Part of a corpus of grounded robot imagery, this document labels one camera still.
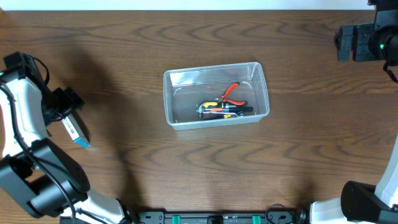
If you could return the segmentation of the blue white cardboard box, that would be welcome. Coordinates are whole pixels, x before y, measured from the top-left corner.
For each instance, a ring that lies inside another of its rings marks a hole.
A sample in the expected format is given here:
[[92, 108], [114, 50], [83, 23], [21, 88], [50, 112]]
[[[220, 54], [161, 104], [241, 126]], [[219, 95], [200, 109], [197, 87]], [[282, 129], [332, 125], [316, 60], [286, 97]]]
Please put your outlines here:
[[89, 140], [83, 133], [83, 130], [72, 114], [68, 115], [66, 118], [63, 118], [62, 123], [75, 144], [83, 148], [90, 146]]

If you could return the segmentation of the red handled pliers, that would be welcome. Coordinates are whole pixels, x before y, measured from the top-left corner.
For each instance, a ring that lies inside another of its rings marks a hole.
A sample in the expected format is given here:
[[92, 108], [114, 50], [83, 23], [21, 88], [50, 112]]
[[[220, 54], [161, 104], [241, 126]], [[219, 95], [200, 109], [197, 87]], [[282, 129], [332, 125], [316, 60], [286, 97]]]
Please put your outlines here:
[[248, 102], [246, 100], [234, 100], [233, 98], [231, 98], [231, 96], [232, 97], [235, 96], [234, 92], [236, 92], [236, 89], [239, 86], [240, 86], [240, 82], [235, 82], [235, 83], [230, 84], [230, 86], [227, 87], [227, 89], [221, 96], [215, 98], [215, 101], [222, 102], [222, 103], [229, 103], [229, 104], [232, 104], [235, 106], [247, 105]]

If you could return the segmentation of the small claw hammer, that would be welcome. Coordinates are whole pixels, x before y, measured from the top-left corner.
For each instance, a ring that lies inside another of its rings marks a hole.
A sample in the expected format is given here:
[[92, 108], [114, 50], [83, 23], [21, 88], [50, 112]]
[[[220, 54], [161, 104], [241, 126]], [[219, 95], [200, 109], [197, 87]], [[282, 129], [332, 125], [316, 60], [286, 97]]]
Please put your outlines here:
[[218, 103], [217, 106], [209, 106], [208, 108], [199, 108], [199, 106], [196, 108], [196, 112], [198, 115], [202, 112], [207, 112], [207, 111], [221, 111], [221, 112], [233, 112], [233, 113], [238, 113], [238, 112], [253, 112], [254, 108], [250, 106], [235, 106], [229, 103]]

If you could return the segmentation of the silver wrench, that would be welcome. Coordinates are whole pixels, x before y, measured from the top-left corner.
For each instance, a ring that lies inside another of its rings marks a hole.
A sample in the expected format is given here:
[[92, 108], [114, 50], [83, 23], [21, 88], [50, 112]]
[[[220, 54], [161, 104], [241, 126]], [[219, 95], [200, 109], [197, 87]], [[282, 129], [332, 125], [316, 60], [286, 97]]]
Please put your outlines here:
[[237, 118], [244, 116], [243, 112], [233, 113], [233, 112], [221, 112], [221, 111], [207, 111], [199, 114], [200, 118], [212, 118], [212, 119], [228, 119]]

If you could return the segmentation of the stubby yellow black screwdriver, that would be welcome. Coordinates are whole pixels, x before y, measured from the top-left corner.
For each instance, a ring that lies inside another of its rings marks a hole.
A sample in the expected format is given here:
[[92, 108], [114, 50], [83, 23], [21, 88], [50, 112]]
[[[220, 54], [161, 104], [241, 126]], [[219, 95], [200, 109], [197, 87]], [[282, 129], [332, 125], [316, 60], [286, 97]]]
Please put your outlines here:
[[199, 108], [203, 109], [203, 108], [208, 108], [209, 106], [217, 106], [217, 105], [218, 102], [216, 101], [205, 101], [199, 106]]

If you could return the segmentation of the slim black yellow screwdriver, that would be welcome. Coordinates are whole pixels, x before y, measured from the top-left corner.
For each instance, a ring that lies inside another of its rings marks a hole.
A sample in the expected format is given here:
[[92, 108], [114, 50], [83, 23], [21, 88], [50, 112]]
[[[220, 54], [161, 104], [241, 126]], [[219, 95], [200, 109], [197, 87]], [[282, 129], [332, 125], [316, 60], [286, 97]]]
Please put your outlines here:
[[212, 119], [229, 119], [229, 118], [238, 118], [243, 117], [243, 112], [238, 113], [202, 113], [199, 114], [199, 117], [202, 120], [212, 120]]

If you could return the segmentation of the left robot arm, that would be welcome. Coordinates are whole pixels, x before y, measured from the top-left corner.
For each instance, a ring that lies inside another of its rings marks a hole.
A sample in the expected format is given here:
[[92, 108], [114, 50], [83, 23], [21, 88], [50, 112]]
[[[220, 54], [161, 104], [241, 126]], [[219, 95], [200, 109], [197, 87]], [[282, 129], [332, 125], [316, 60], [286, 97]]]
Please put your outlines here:
[[60, 223], [139, 223], [121, 203], [90, 187], [83, 168], [50, 140], [48, 125], [62, 121], [78, 131], [75, 110], [84, 101], [71, 89], [50, 90], [40, 59], [15, 52], [4, 58], [1, 109], [6, 140], [1, 188], [34, 218]]

